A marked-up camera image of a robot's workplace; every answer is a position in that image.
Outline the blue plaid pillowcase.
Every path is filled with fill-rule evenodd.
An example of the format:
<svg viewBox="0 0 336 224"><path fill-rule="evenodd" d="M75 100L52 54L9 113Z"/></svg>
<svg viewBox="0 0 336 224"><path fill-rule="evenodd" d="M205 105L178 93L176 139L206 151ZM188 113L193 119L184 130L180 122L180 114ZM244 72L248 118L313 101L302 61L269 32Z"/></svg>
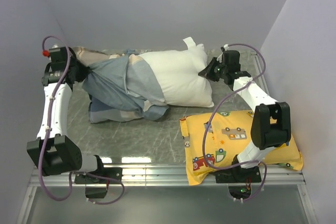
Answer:
<svg viewBox="0 0 336 224"><path fill-rule="evenodd" d="M154 72L135 51L109 55L81 46L73 50L89 68L82 88L89 95L91 123L158 121L168 113L170 107Z"/></svg>

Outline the white pillow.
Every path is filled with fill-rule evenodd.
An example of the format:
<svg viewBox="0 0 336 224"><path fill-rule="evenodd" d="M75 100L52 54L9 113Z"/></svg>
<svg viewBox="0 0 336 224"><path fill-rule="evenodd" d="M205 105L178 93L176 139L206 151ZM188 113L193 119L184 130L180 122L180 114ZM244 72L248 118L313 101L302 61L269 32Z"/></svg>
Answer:
<svg viewBox="0 0 336 224"><path fill-rule="evenodd" d="M151 67L169 105L212 108L210 82L198 75L207 66L203 44L192 37L183 39L186 50L152 51L140 54Z"/></svg>

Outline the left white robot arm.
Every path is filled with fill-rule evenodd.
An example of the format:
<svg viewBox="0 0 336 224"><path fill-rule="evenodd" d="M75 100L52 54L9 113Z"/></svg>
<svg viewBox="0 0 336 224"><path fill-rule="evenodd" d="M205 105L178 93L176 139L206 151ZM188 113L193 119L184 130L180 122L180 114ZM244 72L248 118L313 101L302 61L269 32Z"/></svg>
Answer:
<svg viewBox="0 0 336 224"><path fill-rule="evenodd" d="M27 153L42 176L84 172L93 183L100 183L106 176L101 158L83 154L68 137L67 115L73 86L84 81L89 68L71 48L47 52L50 63L41 79L45 95L43 119L36 140L27 143Z"/></svg>

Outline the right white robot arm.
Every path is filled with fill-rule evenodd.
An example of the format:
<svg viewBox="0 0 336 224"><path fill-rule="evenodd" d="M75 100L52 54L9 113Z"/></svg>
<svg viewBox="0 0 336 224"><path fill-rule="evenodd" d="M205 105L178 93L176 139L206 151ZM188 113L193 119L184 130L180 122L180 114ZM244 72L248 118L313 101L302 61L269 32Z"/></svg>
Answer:
<svg viewBox="0 0 336 224"><path fill-rule="evenodd" d="M230 45L221 47L221 57L214 57L208 66L199 72L200 77L218 82L223 80L231 89L220 103L233 95L239 95L253 110L251 140L245 149L228 166L232 178L243 182L249 177L250 168L264 162L264 158L291 139L290 106L269 96L256 83L256 78L241 70L240 53Z"/></svg>

